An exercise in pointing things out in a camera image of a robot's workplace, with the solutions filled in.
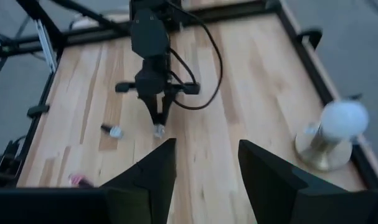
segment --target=wooden tabletop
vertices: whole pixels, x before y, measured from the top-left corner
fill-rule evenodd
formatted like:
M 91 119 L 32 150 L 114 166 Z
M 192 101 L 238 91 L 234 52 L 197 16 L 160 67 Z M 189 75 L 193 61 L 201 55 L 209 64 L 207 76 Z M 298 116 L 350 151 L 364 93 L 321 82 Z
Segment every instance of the wooden tabletop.
M 153 124 L 137 93 L 116 94 L 115 84 L 134 80 L 142 59 L 130 39 L 64 50 L 18 186 L 66 187 L 83 173 L 101 185 L 122 173 L 168 138 L 177 138 L 177 179 L 169 223 L 254 223 L 237 158 L 248 139 L 287 161 L 348 190 L 364 188 L 350 162 L 342 169 L 311 170 L 295 156 L 295 134 L 317 121 L 322 105 L 311 80 L 275 15 L 209 26 L 224 58 L 225 77 L 215 101 L 188 111 L 172 105 L 166 134 L 153 138 Z M 200 95 L 180 95 L 201 105 L 218 79 L 216 54 L 200 27 L 172 36 L 172 46 L 201 83 Z M 172 70 L 189 80 L 177 60 Z M 124 132 L 117 141 L 102 123 Z

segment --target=black metal frame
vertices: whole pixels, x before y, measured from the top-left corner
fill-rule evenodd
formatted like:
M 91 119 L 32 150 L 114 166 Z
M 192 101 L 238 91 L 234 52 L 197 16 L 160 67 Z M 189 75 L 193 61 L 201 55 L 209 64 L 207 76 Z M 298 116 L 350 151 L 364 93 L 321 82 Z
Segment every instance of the black metal frame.
M 190 13 L 201 18 L 205 23 L 214 23 L 219 21 L 226 21 L 231 19 L 240 19 L 248 16 L 260 16 L 264 14 L 276 14 L 287 33 L 287 36 L 291 40 L 292 45 L 294 46 L 296 53 L 301 59 L 306 71 L 308 72 L 309 78 L 311 79 L 318 95 L 321 99 L 323 105 L 326 105 L 330 101 L 333 101 L 334 98 L 330 93 L 328 87 L 323 81 L 316 65 L 313 63 L 311 57 L 309 56 L 308 51 L 302 43 L 302 38 L 304 36 L 309 36 L 311 44 L 313 47 L 317 47 L 317 44 L 320 40 L 321 33 L 318 30 L 311 30 L 311 32 L 303 32 L 297 34 L 294 27 L 292 26 L 286 12 L 283 10 L 279 2 L 265 2 L 265 1 L 251 1 L 243 2 L 238 4 L 229 4 L 224 6 L 217 7 L 208 7 L 203 9 L 191 10 Z M 118 26 L 121 28 L 129 27 L 130 22 L 119 22 Z M 183 22 L 183 26 L 196 26 L 198 25 L 195 20 L 187 19 Z M 113 30 L 115 24 L 112 26 L 100 26 L 100 27 L 91 27 L 77 30 L 68 30 L 62 32 L 62 35 L 65 37 L 65 42 L 63 46 L 54 45 L 57 52 L 57 58 L 60 59 L 63 48 L 79 44 L 88 44 L 92 42 L 99 42 L 104 40 L 117 39 L 121 37 L 129 36 L 129 32 L 115 32 Z M 177 31 L 175 27 L 167 27 L 167 30 L 170 32 Z M 39 38 L 36 36 L 23 37 L 17 39 L 16 42 L 19 44 L 19 49 L 9 52 L 0 52 L 0 57 L 8 57 L 12 55 L 19 55 L 31 52 L 41 51 Z M 44 105 L 48 97 L 50 88 L 52 86 L 55 73 L 49 75 L 46 86 L 44 88 L 43 94 L 40 98 L 39 104 Z M 32 120 L 31 126 L 28 130 L 26 141 L 22 147 L 21 157 L 23 158 L 23 164 L 25 158 L 28 155 L 29 148 L 31 147 L 32 140 L 34 138 L 35 131 L 39 124 L 40 117 L 36 117 Z M 378 189 L 378 176 L 373 170 L 370 162 L 367 160 L 366 155 L 360 146 L 354 146 L 351 156 L 351 160 L 354 165 L 357 167 L 361 178 L 363 179 L 365 185 L 369 189 Z M 17 174 L 17 178 L 14 182 L 11 182 L 11 186 L 15 186 L 20 176 L 21 170 Z

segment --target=white ball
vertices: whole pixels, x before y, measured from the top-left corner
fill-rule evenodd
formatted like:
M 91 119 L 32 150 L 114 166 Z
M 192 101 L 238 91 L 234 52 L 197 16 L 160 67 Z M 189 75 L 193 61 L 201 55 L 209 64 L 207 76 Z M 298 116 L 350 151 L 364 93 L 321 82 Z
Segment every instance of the white ball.
M 328 103 L 321 113 L 322 135 L 328 139 L 350 139 L 363 133 L 369 124 L 369 113 L 358 101 Z

